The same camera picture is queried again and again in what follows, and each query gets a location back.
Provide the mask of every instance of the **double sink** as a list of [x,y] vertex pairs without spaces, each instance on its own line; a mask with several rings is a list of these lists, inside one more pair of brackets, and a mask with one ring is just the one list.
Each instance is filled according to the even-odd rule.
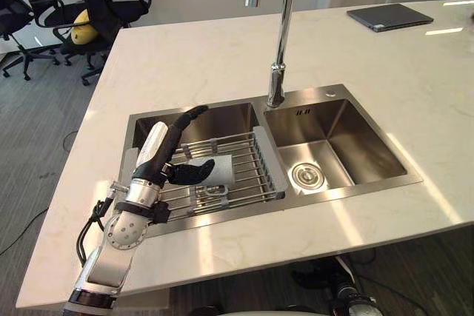
[[[275,109],[269,108],[266,100],[262,96],[209,104],[210,109],[183,132],[181,143],[240,137],[254,127],[263,127],[286,180],[284,194],[270,199],[261,190],[256,201],[260,204],[176,218],[152,226],[149,237],[421,181],[344,85],[286,93],[284,103]],[[156,122],[169,125],[188,109],[130,116],[121,163],[122,183],[128,184],[130,176],[130,172],[124,173],[127,151],[138,152]]]

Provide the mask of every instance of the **floor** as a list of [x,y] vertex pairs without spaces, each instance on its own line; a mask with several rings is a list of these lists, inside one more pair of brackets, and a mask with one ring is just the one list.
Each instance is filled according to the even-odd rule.
[[[34,61],[31,81],[21,68],[0,77],[0,250],[39,211],[48,206],[61,171],[93,94],[83,87],[85,60],[72,67]],[[0,257],[0,315],[46,316],[57,312],[15,310],[14,305],[43,216]],[[353,261],[370,258],[373,250],[352,254]],[[411,241],[381,246],[369,265],[354,264],[358,273],[385,283],[418,301],[430,315],[473,315],[473,227],[466,226]],[[327,299],[319,290],[305,290],[290,278],[308,262],[288,264],[173,288],[168,310],[117,310],[114,315],[186,315],[191,309],[220,303],[227,312],[271,310],[301,304],[325,312]],[[387,315],[423,315],[386,289],[368,281],[362,285]]]

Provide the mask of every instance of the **yellow pillow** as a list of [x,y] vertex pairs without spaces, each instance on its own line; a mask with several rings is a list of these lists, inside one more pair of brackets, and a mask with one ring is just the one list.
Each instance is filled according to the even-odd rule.
[[[87,13],[87,9],[83,10],[80,13],[76,20],[74,20],[74,24],[79,22],[86,22],[89,21],[89,14]],[[81,25],[73,27],[71,31],[71,39],[73,40],[74,44],[88,44],[89,42],[93,41],[99,33],[96,29],[92,27],[92,25]]]

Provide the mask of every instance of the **black power cord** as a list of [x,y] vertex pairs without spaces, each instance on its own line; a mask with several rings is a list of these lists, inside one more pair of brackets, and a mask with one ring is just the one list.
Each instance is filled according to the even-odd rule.
[[34,218],[31,219],[31,221],[28,223],[28,225],[26,225],[26,227],[23,229],[23,231],[20,233],[20,235],[7,247],[5,248],[3,251],[0,252],[0,257],[8,250],[10,249],[16,242],[18,242],[18,240],[24,235],[24,233],[27,231],[27,229],[31,226],[31,224],[34,222],[34,220],[36,220],[38,217],[40,217],[41,215],[43,215],[47,210],[49,209],[49,207],[47,207],[46,209],[38,212]]
[[385,285],[377,280],[373,280],[371,278],[368,278],[368,277],[365,277],[363,275],[360,275],[360,274],[356,274],[357,275],[357,278],[359,279],[364,279],[364,280],[367,280],[371,283],[374,283],[375,285],[378,285],[378,286],[381,286],[382,288],[385,288],[386,290],[389,290],[390,292],[392,292],[393,294],[396,294],[398,295],[399,297],[405,299],[406,301],[408,301],[409,303],[411,303],[412,305],[415,305],[417,308],[419,308],[426,316],[430,316],[430,314],[428,313],[428,311],[422,306],[420,305],[419,303],[417,303],[416,301],[414,301],[413,299],[410,299],[409,297],[407,297],[406,295],[400,293],[399,291],[395,290],[394,288],[388,286],[388,285]]
[[86,237],[87,232],[89,231],[90,227],[94,222],[96,222],[102,231],[104,231],[104,225],[100,219],[101,215],[101,208],[104,205],[103,201],[97,201],[97,204],[92,209],[92,215],[87,220],[86,224],[82,228],[79,236],[76,240],[76,252],[79,260],[81,261],[81,266],[84,266],[87,260],[86,252],[84,250],[84,239]]

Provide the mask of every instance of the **white cup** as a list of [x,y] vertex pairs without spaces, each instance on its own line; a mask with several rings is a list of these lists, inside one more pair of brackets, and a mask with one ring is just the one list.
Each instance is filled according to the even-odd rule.
[[[193,166],[201,166],[210,159],[214,160],[214,168],[212,172],[206,179],[196,185],[204,186],[206,195],[226,195],[229,192],[228,186],[236,182],[232,165],[232,155],[216,155],[213,157],[192,158],[189,160],[188,164],[192,164]],[[218,185],[224,186],[223,192],[209,192],[207,190],[209,186]]]

